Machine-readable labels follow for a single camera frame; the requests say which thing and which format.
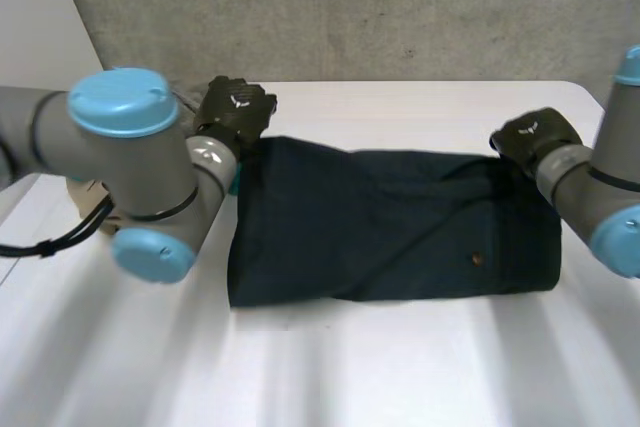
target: blue cap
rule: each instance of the blue cap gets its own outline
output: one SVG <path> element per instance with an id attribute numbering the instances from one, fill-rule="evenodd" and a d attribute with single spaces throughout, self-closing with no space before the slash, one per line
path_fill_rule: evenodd
<path id="1" fill-rule="evenodd" d="M 593 255 L 623 277 L 640 276 L 640 205 L 616 212 L 602 222 L 589 242 Z"/>
<path id="2" fill-rule="evenodd" d="M 173 284 L 187 275 L 196 255 L 187 244 L 149 229 L 122 229 L 111 244 L 120 267 L 149 282 Z"/>
<path id="3" fill-rule="evenodd" d="M 78 82 L 69 94 L 69 115 L 95 134 L 134 138 L 170 127 L 178 118 L 178 105 L 160 74 L 123 68 Z"/>
<path id="4" fill-rule="evenodd" d="M 634 45 L 624 54 L 615 80 L 619 84 L 640 87 L 640 44 Z"/>

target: white table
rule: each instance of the white table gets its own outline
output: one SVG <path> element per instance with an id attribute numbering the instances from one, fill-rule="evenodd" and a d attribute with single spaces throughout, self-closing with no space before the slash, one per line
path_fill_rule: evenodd
<path id="1" fill-rule="evenodd" d="M 547 105 L 590 143 L 602 112 L 564 82 L 266 87 L 280 101 L 270 134 L 346 149 L 490 154 L 495 128 Z M 42 177 L 0 239 L 33 243 L 77 221 L 61 179 Z M 640 425 L 638 283 L 609 273 L 568 228 L 549 293 L 230 312 L 234 222 L 228 199 L 173 286 L 100 260 L 101 236 L 49 259 L 2 260 L 0 425 Z"/>

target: gray robot arm segment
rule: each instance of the gray robot arm segment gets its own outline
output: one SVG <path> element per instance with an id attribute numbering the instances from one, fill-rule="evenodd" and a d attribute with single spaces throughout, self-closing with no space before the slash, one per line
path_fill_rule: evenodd
<path id="1" fill-rule="evenodd" d="M 545 125 L 547 114 L 521 119 Z M 615 76 L 593 151 L 579 138 L 567 140 L 565 119 L 526 138 L 514 135 L 511 124 L 518 120 L 494 133 L 492 145 L 525 172 L 533 163 L 526 159 L 544 152 L 528 172 L 540 192 L 598 260 L 619 275 L 640 277 L 640 46 L 627 51 Z"/>
<path id="2" fill-rule="evenodd" d="M 272 104 L 266 119 L 264 108 L 242 117 L 258 135 L 275 110 L 275 97 L 263 97 Z M 230 147 L 233 136 L 225 143 L 208 132 L 185 143 L 177 117 L 166 81 L 143 69 L 96 74 L 69 94 L 0 87 L 0 188 L 32 172 L 101 180 L 126 217 L 112 242 L 118 264 L 149 281 L 177 282 L 195 261 L 241 150 Z M 213 130 L 240 134 L 238 118 Z"/>

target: metal grommet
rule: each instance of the metal grommet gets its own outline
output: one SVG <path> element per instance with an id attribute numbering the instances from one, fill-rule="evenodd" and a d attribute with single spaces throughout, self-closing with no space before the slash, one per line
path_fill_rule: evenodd
<path id="1" fill-rule="evenodd" d="M 484 255 L 480 252 L 474 252 L 471 254 L 471 262 L 475 267 L 482 267 L 484 265 Z"/>

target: black band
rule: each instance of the black band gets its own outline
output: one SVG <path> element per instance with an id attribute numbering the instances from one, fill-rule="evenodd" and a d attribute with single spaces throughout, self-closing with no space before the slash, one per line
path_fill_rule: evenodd
<path id="1" fill-rule="evenodd" d="M 613 175 L 605 174 L 594 166 L 591 166 L 589 175 L 604 184 L 610 185 L 611 187 L 628 190 L 629 192 L 640 192 L 640 184 L 638 182 L 632 182 L 630 180 L 624 180 L 614 177 Z"/>
<path id="2" fill-rule="evenodd" d="M 562 174 L 560 178 L 556 181 L 556 183 L 553 185 L 553 188 L 551 189 L 551 205 L 553 205 L 553 208 L 556 207 L 556 192 L 558 191 L 558 187 L 560 186 L 562 181 L 566 179 L 567 176 L 570 173 L 572 173 L 574 170 L 582 167 L 584 164 L 587 164 L 587 163 L 588 161 L 585 160 L 584 162 L 580 162 L 579 164 L 574 165 L 573 167 L 568 169 L 564 174 Z"/>
<path id="3" fill-rule="evenodd" d="M 125 214 L 125 215 L 129 217 L 131 220 L 136 220 L 138 222 L 157 222 L 158 220 L 166 219 L 167 217 L 171 217 L 182 212 L 184 209 L 189 207 L 189 205 L 191 205 L 191 202 L 193 202 L 197 196 L 198 196 L 198 187 L 196 186 L 196 188 L 193 189 L 193 192 L 189 194 L 189 197 L 184 199 L 175 207 L 170 208 L 169 210 L 163 210 L 162 212 L 158 212 L 157 214 L 151 214 L 151 215 L 131 215 L 131 214 Z"/>
<path id="4" fill-rule="evenodd" d="M 61 90 L 57 90 L 55 92 L 49 92 L 47 95 L 42 97 L 36 104 L 35 108 L 33 109 L 33 115 L 31 116 L 31 122 L 29 123 L 29 148 L 31 149 L 31 152 L 33 153 L 33 156 L 38 161 L 38 163 L 47 170 L 51 170 L 51 169 L 47 166 L 47 163 L 44 161 L 44 158 L 42 157 L 42 152 L 38 147 L 38 141 L 36 139 L 36 124 L 38 123 L 38 117 L 40 117 L 40 114 L 42 113 L 42 110 L 44 109 L 45 105 L 47 105 L 49 101 L 53 99 L 56 95 L 63 94 L 63 93 L 64 92 L 62 92 Z"/>

